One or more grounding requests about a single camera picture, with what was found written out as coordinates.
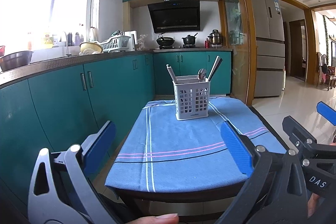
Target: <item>refrigerator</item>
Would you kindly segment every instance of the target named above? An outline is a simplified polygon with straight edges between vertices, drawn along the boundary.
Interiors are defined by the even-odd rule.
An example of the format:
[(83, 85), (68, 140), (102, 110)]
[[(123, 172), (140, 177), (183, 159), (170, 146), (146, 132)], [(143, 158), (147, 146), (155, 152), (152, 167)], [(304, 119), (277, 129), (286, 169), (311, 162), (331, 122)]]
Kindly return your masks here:
[(280, 96), (285, 68), (285, 36), (279, 0), (251, 0), (257, 40), (254, 97)]

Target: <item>white plastic basket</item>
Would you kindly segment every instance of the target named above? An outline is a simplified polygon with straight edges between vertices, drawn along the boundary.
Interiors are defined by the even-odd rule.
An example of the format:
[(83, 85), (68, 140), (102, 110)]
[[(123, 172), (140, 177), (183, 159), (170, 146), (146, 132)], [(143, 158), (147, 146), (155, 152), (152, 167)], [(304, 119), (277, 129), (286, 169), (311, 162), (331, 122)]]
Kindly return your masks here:
[(98, 44), (102, 46), (103, 52), (111, 52), (115, 50), (126, 49), (130, 38), (131, 37), (126, 35), (116, 35)]
[(174, 84), (176, 118), (179, 121), (208, 116), (210, 82), (200, 82), (197, 75), (177, 76)]

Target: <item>refrigerator handle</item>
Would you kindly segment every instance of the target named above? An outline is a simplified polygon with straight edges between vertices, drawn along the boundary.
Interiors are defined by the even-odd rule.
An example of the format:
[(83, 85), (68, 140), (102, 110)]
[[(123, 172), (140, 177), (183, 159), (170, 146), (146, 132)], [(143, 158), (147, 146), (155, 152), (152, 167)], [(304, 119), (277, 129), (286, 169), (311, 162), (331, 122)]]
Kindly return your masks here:
[(272, 18), (272, 11), (271, 11), (271, 7), (268, 7), (269, 10), (269, 17)]

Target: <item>countertop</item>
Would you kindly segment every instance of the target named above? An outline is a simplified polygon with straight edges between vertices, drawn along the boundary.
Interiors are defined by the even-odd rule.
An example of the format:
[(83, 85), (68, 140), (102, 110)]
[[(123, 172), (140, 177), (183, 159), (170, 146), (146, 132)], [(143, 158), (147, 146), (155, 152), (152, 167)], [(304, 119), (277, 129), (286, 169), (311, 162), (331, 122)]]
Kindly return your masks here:
[(41, 61), (17, 69), (0, 73), (0, 89), (12, 85), (16, 82), (40, 75), (49, 71), (58, 70), (75, 65), (91, 63), (100, 60), (139, 55), (157, 52), (195, 52), (195, 51), (232, 51), (229, 48), (174, 48), (167, 50), (153, 49), (148, 51), (131, 51), (131, 52), (110, 52), (103, 54), (92, 54), (83, 56), (63, 57), (52, 60)]

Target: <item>metal handle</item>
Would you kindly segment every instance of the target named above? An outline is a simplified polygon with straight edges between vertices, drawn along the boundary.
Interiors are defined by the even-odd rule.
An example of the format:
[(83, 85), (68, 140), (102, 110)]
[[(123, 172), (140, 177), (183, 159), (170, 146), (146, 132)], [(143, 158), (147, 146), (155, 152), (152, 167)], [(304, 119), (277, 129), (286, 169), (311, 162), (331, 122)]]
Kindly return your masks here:
[(93, 88), (93, 82), (92, 82), (92, 75), (91, 75), (91, 71), (87, 72), (87, 76), (89, 77), (89, 84), (90, 84), (90, 88)]
[(84, 73), (81, 73), (81, 79), (82, 79), (83, 90), (87, 90)]

